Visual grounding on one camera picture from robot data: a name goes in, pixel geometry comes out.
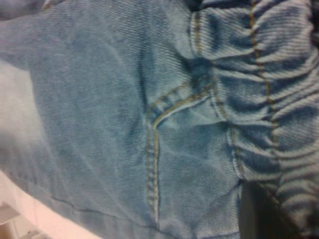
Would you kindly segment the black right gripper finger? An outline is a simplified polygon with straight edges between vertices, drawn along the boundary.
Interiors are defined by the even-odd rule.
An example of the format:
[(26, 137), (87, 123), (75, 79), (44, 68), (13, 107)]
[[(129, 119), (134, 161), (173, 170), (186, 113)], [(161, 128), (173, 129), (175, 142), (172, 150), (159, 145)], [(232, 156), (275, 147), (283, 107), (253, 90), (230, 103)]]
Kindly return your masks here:
[(257, 182), (242, 185), (239, 233), (242, 239), (302, 238), (272, 194)]

